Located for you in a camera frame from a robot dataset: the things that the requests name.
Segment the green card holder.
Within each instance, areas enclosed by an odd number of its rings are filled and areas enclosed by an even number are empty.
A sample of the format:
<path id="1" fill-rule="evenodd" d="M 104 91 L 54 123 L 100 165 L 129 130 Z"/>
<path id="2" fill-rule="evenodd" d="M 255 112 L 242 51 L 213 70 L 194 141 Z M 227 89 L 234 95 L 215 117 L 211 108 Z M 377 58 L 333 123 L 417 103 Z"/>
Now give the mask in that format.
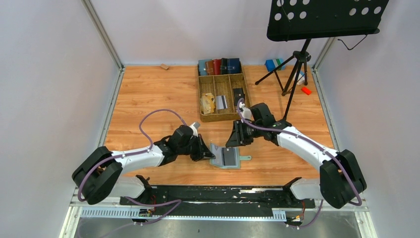
<path id="1" fill-rule="evenodd" d="M 222 164 L 222 148 L 224 148 L 224 147 L 215 145 L 213 143 L 210 144 L 210 150 L 215 155 L 215 159 L 210 160 L 210 164 L 211 165 L 213 165 L 215 167 L 218 167 L 218 168 L 221 168 L 221 169 L 240 169 L 240 166 L 241 166 L 241 162 L 242 161 L 250 161 L 252 159 L 252 156 L 250 156 L 250 155 L 245 155 L 245 156 L 240 155 L 239 148 L 238 147 L 234 147 L 235 150 L 236 150 L 236 153 L 237 153 L 237 155 L 236 155 L 237 166 L 234 166 L 234 167 L 225 167 Z"/>

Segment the dark card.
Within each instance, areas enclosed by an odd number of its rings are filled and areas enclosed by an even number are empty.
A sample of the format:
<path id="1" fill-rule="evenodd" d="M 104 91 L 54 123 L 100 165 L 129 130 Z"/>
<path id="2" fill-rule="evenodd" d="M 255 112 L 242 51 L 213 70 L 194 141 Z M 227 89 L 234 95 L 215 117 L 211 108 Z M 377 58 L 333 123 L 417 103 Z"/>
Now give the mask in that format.
<path id="1" fill-rule="evenodd" d="M 222 148 L 222 164 L 225 167 L 234 167 L 237 166 L 237 159 L 236 159 L 236 150 L 235 148 Z"/>

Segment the grey credit card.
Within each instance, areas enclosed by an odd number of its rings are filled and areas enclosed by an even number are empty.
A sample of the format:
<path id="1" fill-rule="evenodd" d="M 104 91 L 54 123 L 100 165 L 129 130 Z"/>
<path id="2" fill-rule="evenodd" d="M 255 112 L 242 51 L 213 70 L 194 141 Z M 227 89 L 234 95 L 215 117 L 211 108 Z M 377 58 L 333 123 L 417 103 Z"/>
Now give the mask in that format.
<path id="1" fill-rule="evenodd" d="M 215 104 L 217 110 L 228 109 L 227 98 L 225 95 L 216 96 Z"/>

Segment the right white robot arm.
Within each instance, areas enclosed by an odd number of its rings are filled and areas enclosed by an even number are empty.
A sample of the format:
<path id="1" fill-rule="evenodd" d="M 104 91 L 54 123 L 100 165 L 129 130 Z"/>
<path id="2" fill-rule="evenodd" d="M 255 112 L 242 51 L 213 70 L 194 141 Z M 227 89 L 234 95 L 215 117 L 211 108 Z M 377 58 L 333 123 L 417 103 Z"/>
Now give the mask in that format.
<path id="1" fill-rule="evenodd" d="M 276 120 L 265 103 L 248 108 L 244 99 L 239 99 L 236 111 L 240 118 L 233 122 L 226 147 L 247 146 L 261 137 L 293 152 L 319 172 L 319 179 L 300 178 L 292 183 L 290 190 L 295 198 L 323 199 L 336 209 L 346 204 L 362 205 L 360 194 L 367 183 L 353 152 L 324 146 L 287 120 Z"/>

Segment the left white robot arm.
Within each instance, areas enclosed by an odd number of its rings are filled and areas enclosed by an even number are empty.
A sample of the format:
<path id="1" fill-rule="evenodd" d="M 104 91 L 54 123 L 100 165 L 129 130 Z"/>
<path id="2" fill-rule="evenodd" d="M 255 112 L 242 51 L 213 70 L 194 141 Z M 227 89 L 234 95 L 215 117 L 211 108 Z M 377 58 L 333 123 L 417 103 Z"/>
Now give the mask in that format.
<path id="1" fill-rule="evenodd" d="M 79 201 L 86 201 L 90 205 L 110 195 L 139 198 L 150 187 L 146 179 L 142 176 L 124 179 L 122 175 L 143 168 L 167 165 L 180 155 L 189 156 L 194 162 L 216 158 L 196 127 L 181 125 L 172 135 L 148 147 L 128 151 L 110 151 L 105 146 L 98 147 L 71 177 L 78 187 Z"/>

